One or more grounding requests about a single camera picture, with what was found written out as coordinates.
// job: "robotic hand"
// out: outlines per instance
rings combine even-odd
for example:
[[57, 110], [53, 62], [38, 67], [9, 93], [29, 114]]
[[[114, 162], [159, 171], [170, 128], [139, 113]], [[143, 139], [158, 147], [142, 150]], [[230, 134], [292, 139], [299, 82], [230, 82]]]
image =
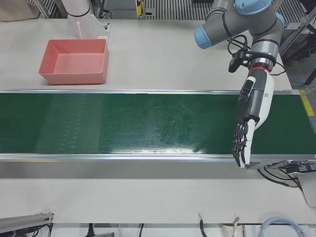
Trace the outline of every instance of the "robotic hand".
[[232, 42], [246, 30], [253, 37], [251, 51], [247, 49], [245, 38], [246, 45], [233, 54], [229, 66], [232, 73], [240, 65], [249, 69], [235, 114], [232, 152], [239, 167], [250, 164], [254, 131], [270, 111], [274, 91], [270, 71], [276, 63], [283, 28], [284, 18], [275, 13], [272, 0], [215, 0], [206, 23], [195, 31], [196, 42], [202, 49], [227, 39]]
[[254, 131], [267, 119], [274, 91], [274, 79], [263, 68], [252, 68], [236, 105], [233, 156], [239, 167], [250, 163]]

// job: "gray metal frame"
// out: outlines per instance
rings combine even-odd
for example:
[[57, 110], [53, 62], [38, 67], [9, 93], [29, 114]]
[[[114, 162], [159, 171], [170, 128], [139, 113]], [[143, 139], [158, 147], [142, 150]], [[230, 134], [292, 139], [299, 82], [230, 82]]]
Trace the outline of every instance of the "gray metal frame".
[[30, 216], [2, 218], [0, 219], [0, 233], [49, 224], [53, 222], [53, 217], [53, 213], [40, 213]]
[[[276, 0], [274, 3], [274, 8], [277, 10], [284, 0]], [[316, 17], [316, 7], [310, 12], [309, 15], [304, 16], [300, 19], [299, 23], [301, 24], [300, 28], [294, 30], [289, 37], [286, 38], [284, 42], [281, 43], [279, 48], [279, 53], [282, 56], [287, 49], [292, 45], [292, 43], [297, 39], [297, 37], [306, 29], [311, 20]]]

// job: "conveyor belt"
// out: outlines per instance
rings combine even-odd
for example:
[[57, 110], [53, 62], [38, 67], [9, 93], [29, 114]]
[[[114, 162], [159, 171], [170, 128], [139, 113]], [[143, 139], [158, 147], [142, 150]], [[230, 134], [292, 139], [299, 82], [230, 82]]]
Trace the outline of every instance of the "conveyor belt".
[[[237, 95], [0, 94], [0, 153], [230, 154]], [[253, 154], [316, 154], [299, 95], [274, 96]]]

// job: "black cable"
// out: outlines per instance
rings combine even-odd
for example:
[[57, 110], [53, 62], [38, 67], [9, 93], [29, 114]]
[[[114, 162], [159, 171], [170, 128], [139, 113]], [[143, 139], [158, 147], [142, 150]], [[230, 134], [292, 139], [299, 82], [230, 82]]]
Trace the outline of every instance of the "black cable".
[[[242, 43], [242, 42], [236, 40], [237, 38], [243, 38], [243, 39], [244, 39], [244, 43]], [[244, 48], [244, 49], [246, 49], [246, 50], [248, 49], [248, 40], [247, 40], [247, 37], [246, 37], [245, 35], [237, 35], [237, 36], [235, 36], [235, 37], [233, 37], [233, 38], [230, 38], [230, 39], [228, 40], [227, 51], [228, 51], [231, 55], [233, 55], [233, 53], [232, 53], [231, 50], [230, 50], [231, 44], [233, 44], [233, 45], [235, 45], [235, 46], [237, 46], [237, 47], [239, 47], [239, 48]]]
[[93, 223], [90, 223], [86, 237], [93, 237], [93, 236], [95, 236], [95, 233], [93, 231]]
[[203, 236], [203, 237], [207, 237], [207, 235], [206, 235], [206, 233], [205, 233], [205, 231], [204, 231], [204, 226], [203, 226], [203, 220], [202, 220], [202, 218], [201, 218], [200, 221], [199, 221], [199, 229], [201, 230], [202, 236]]
[[290, 179], [281, 178], [281, 177], [276, 176], [275, 174], [270, 173], [270, 172], [266, 169], [266, 166], [264, 166], [263, 169], [264, 169], [268, 174], [270, 174], [271, 176], [273, 176], [273, 177], [275, 177], [275, 178], [277, 178], [277, 179], [280, 179], [280, 180], [293, 180], [292, 178], [290, 178]]
[[38, 233], [37, 231], [39, 231], [41, 228], [47, 226], [49, 228], [49, 232], [51, 233], [51, 224], [45, 224], [42, 226], [33, 226], [33, 227], [29, 227], [29, 228], [24, 228], [24, 229], [20, 229], [20, 230], [16, 230], [16, 231], [9, 231], [6, 233], [1, 233], [0, 237], [13, 237], [13, 236], [23, 236], [23, 235], [27, 235], [30, 233], [33, 233], [33, 236], [37, 236]]
[[271, 178], [269, 178], [268, 176], [264, 175], [264, 174], [261, 172], [260, 169], [257, 169], [257, 171], [259, 172], [259, 174], [260, 174], [262, 177], [264, 177], [265, 179], [267, 179], [267, 180], [269, 180], [269, 181], [271, 181], [271, 182], [273, 182], [273, 183], [281, 184], [281, 185], [283, 185], [283, 186], [290, 187], [290, 188], [299, 188], [299, 187], [297, 187], [297, 186], [292, 186], [292, 185], [289, 185], [289, 184], [286, 184], [286, 183], [283, 183], [283, 182], [280, 182], [280, 181], [271, 179]]
[[37, 230], [37, 232], [34, 232], [32, 237], [36, 237], [39, 234], [39, 232], [40, 232], [39, 230]]
[[281, 64], [281, 63], [279, 63], [279, 62], [276, 62], [276, 64], [279, 64], [281, 67], [283, 67], [283, 72], [278, 73], [278, 74], [271, 74], [271, 76], [280, 76], [281, 74], [285, 73], [285, 68], [284, 68], [284, 65], [282, 65], [282, 64]]
[[144, 227], [144, 223], [143, 223], [143, 224], [141, 225], [141, 227], [140, 227], [139, 237], [141, 237], [141, 236], [142, 236], [143, 227]]
[[286, 174], [288, 177], [292, 178], [293, 182], [296, 183], [296, 185], [299, 187], [299, 189], [300, 189], [301, 191], [303, 191], [302, 186], [301, 186], [300, 182], [298, 181], [298, 178], [297, 178], [297, 177], [296, 177], [296, 178], [293, 178], [293, 177], [290, 176], [288, 173], [286, 173], [284, 170], [282, 170], [282, 169], [278, 169], [278, 170], [281, 171], [281, 172], [283, 172], [284, 174]]

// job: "white tabletop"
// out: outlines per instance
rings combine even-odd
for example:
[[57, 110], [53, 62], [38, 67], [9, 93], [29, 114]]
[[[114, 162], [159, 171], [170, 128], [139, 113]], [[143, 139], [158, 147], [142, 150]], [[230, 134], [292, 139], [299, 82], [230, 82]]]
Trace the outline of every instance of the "white tabletop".
[[[199, 21], [112, 20], [104, 85], [51, 86], [38, 75], [49, 39], [67, 39], [66, 20], [0, 23], [0, 89], [240, 90], [224, 42], [201, 50]], [[286, 74], [276, 90], [291, 89]], [[0, 218], [54, 212], [60, 223], [261, 223], [271, 216], [316, 223], [298, 189], [234, 163], [2, 162]]]
[[[69, 38], [67, 20], [0, 22], [0, 89], [240, 90], [246, 79], [245, 67], [228, 72], [227, 42], [206, 50], [196, 45], [201, 21], [102, 21], [108, 22], [107, 82], [71, 86], [49, 85], [38, 74], [48, 40]], [[275, 78], [275, 90], [291, 89], [286, 74]]]

